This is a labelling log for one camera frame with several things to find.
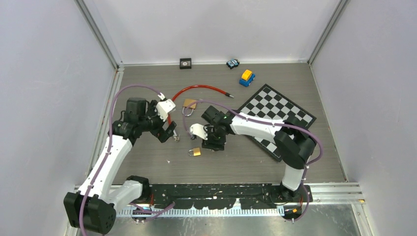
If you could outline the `red cable lock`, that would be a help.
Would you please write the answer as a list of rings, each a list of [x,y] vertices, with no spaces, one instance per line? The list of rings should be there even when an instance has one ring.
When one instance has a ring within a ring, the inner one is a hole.
[[[192,85],[192,86],[188,86],[183,88],[182,90],[180,90],[179,92],[177,92],[173,98],[172,101],[175,102],[175,100],[177,98],[183,99],[184,98],[184,102],[186,104],[186,106],[182,106],[180,107],[179,111],[182,112],[182,115],[190,116],[192,115],[193,111],[196,108],[196,104],[192,105],[190,107],[191,112],[187,114],[187,112],[185,112],[185,109],[189,106],[190,103],[197,101],[197,100],[203,100],[205,98],[210,98],[212,95],[214,97],[216,97],[214,91],[222,94],[223,96],[229,97],[229,98],[234,98],[234,96],[220,88],[217,87],[213,87],[213,86],[209,86],[209,85]]]

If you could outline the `small brass padlock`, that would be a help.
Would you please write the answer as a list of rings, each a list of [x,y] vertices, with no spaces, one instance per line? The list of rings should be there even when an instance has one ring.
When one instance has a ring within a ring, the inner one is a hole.
[[[190,149],[187,154],[189,156],[200,156],[201,155],[201,149],[199,147]]]

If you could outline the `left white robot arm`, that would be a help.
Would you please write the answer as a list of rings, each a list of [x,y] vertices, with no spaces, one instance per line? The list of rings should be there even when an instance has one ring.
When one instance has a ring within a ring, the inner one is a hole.
[[[105,147],[85,182],[76,192],[68,192],[63,204],[74,228],[105,235],[113,227],[116,214],[128,204],[146,203],[152,196],[149,179],[129,176],[121,187],[111,185],[136,140],[149,132],[164,143],[174,134],[176,123],[163,126],[176,106],[171,99],[147,101],[133,97],[126,102],[120,118],[112,122]]]

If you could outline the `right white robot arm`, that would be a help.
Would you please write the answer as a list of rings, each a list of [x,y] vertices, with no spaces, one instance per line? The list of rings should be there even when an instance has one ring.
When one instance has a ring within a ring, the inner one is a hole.
[[[209,106],[201,117],[207,124],[194,124],[189,132],[202,139],[202,148],[223,151],[227,135],[252,136],[275,145],[286,165],[280,183],[281,197],[293,202],[300,196],[299,187],[307,161],[318,144],[300,120],[258,118],[234,110],[224,113],[213,106]]]

